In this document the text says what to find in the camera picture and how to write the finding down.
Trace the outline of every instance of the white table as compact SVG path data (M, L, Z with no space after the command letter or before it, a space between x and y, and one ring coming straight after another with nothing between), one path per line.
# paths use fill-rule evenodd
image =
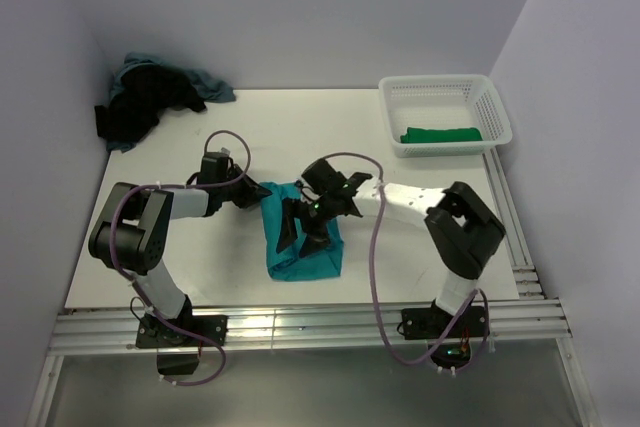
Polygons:
M113 153L88 231L116 182L184 182L199 169L204 140L218 129L233 130L246 139L253 154L249 174L258 182L290 182L324 154L353 151L378 159L388 182L429 188L466 182L495 211L480 156L398 159L393 155L377 90L245 90L237 95L237 102L209 104L202 114L168 111L134 150ZM216 149L222 146L244 164L243 149L235 139L221 136L212 142ZM356 170L375 173L357 159L331 163L347 176ZM226 204L213 217L173 222L164 258L195 306L369 303L367 253L373 219L348 217L339 223L345 255L337 279L271 280L259 207L240 211ZM391 220L381 229L376 259L383 302L431 300L446 274L426 228ZM487 265L480 287L491 300L519 298L504 243ZM91 258L85 241L65 306L125 307L132 295L122 278Z

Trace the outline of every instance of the metal frame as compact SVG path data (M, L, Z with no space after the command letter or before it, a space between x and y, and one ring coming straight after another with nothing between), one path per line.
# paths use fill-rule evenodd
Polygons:
M492 340L557 339L581 421L598 427L601 424L573 352L562 305L559 300L546 299L540 286L498 154L494 149L483 158L497 214L506 229L507 250L520 293L519 301L490 302ZM383 305L383 320L392 342L402 341L395 327L400 322L400 310L412 305L416 306ZM230 351L364 347L381 343L370 305L198 308L194 314L229 316L225 349ZM46 422L65 356L155 354L155 350L135 349L137 328L138 323L128 309L71 311L60 315L27 425L40 426Z

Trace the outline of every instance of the black cloth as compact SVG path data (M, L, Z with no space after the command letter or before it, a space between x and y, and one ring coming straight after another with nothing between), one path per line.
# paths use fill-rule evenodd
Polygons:
M124 91L109 107L97 105L98 136L108 142L139 142L168 107L194 112L206 110L186 75L157 65L143 65L122 76Z

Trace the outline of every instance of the white basket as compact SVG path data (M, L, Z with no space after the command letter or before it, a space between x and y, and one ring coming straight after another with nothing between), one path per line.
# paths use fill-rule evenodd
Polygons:
M511 140L511 124L493 82L484 75L416 75L380 81L380 104L398 157L481 154ZM477 142L401 144L407 127L476 127Z

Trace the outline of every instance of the gray wall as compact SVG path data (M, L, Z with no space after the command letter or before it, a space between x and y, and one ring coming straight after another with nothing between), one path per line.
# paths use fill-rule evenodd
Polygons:
M640 416L639 32L638 0L529 0L491 74L532 256L607 426Z
M75 1L111 68L142 50L273 88L488 74L526 0Z
M21 425L106 153L110 73L68 0L0 0L0 425Z

